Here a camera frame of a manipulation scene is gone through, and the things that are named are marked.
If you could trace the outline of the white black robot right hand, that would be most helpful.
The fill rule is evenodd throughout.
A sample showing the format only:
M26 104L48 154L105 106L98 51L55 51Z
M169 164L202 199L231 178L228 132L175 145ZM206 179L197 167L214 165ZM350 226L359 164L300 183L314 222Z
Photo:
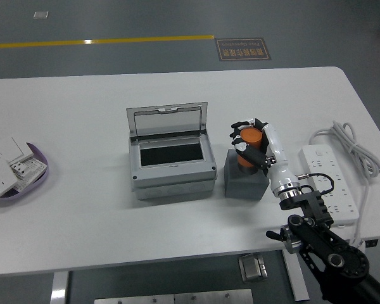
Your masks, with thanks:
M236 122L231 125L232 145L236 153L254 167L263 170L270 179L273 195L281 200L301 194L298 178L289 169L288 159L273 125L257 118ZM262 133L262 145L255 148L241 137L246 129L256 129Z

